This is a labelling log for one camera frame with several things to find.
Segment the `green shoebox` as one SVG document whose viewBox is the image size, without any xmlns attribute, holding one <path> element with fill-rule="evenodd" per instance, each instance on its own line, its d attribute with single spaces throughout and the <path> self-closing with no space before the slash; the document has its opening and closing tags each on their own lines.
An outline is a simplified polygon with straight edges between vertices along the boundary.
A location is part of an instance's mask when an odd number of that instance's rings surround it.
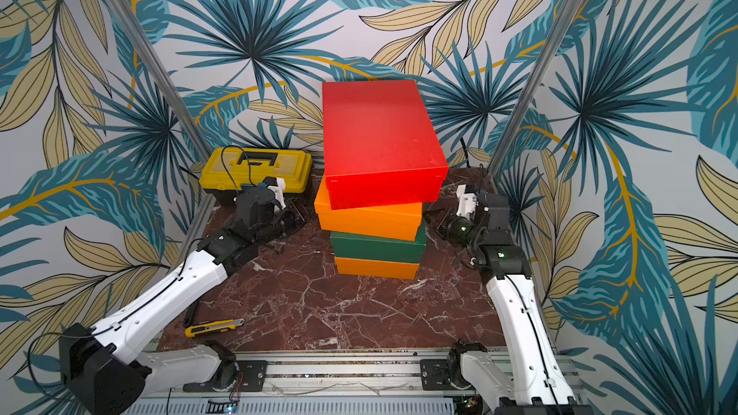
<svg viewBox="0 0 738 415">
<path fill-rule="evenodd" d="M 347 232 L 332 232 L 330 241 L 337 257 L 418 264 L 426 250 L 426 224 L 419 226 L 415 239 L 411 241 Z"/>
</svg>

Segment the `red shoebox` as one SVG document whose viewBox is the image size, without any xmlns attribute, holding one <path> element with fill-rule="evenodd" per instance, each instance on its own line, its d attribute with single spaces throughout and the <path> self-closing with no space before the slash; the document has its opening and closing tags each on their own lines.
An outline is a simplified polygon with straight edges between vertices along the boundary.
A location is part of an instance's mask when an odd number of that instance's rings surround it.
<svg viewBox="0 0 738 415">
<path fill-rule="evenodd" d="M 449 166 L 415 82 L 325 83 L 322 103 L 333 209 L 438 198 Z"/>
</svg>

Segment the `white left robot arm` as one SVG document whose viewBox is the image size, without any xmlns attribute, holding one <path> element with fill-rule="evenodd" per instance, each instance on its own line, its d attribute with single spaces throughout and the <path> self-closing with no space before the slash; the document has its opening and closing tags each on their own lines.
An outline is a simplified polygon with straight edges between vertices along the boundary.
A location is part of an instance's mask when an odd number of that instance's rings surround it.
<svg viewBox="0 0 738 415">
<path fill-rule="evenodd" d="M 63 332 L 63 386 L 91 414 L 121 414 L 140 397 L 177 386 L 236 392 L 244 372 L 218 342 L 164 353 L 144 349 L 195 301 L 238 274 L 259 248 L 298 232 L 308 216 L 280 186 L 247 188 L 226 226 L 200 240 L 180 267 L 94 325 L 74 324 Z"/>
</svg>

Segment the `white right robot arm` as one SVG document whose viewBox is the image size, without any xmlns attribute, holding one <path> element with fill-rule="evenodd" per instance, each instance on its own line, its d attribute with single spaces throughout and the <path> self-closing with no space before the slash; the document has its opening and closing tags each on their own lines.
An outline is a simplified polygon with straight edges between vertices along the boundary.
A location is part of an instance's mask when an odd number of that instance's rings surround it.
<svg viewBox="0 0 738 415">
<path fill-rule="evenodd" d="M 555 357 L 536 301 L 532 267 L 513 240 L 505 197 L 462 184 L 457 207 L 437 227 L 461 247 L 497 311 L 511 363 L 506 375 L 479 343 L 459 342 L 447 358 L 451 384 L 473 388 L 492 414 L 591 414 Z"/>
</svg>

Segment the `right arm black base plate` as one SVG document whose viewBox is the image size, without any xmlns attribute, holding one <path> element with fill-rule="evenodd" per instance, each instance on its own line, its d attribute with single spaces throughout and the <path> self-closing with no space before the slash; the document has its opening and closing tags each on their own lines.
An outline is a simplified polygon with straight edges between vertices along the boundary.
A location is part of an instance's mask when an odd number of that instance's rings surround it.
<svg viewBox="0 0 738 415">
<path fill-rule="evenodd" d="M 449 359 L 422 359 L 420 361 L 422 388 L 425 391 L 459 390 L 457 366 Z"/>
</svg>

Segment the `small orange shoebox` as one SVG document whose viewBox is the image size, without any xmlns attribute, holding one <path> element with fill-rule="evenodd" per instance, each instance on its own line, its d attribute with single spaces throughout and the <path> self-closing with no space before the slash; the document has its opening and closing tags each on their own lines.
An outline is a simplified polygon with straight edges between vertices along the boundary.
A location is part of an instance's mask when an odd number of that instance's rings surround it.
<svg viewBox="0 0 738 415">
<path fill-rule="evenodd" d="M 419 263 L 397 261 L 369 261 L 369 259 L 334 259 L 337 272 L 342 275 L 376 277 L 385 279 L 414 280 L 419 270 Z"/>
</svg>

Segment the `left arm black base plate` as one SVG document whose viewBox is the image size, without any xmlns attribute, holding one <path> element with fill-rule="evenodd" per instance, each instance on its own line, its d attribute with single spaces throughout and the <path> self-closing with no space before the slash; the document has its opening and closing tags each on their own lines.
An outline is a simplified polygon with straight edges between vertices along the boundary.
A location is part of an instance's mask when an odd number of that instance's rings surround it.
<svg viewBox="0 0 738 415">
<path fill-rule="evenodd" d="M 183 390 L 186 393 L 211 392 L 261 392 L 266 377 L 266 360 L 237 360 L 226 365 L 224 370 L 218 369 L 207 382 L 187 383 Z"/>
</svg>

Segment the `large orange shoebox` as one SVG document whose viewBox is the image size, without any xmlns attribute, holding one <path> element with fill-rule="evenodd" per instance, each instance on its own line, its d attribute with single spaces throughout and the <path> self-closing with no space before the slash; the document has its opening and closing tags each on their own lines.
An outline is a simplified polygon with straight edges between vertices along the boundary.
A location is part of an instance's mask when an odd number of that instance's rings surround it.
<svg viewBox="0 0 738 415">
<path fill-rule="evenodd" d="M 328 186 L 322 178 L 314 209 L 324 231 L 413 241 L 421 225 L 423 205 L 332 209 Z"/>
</svg>

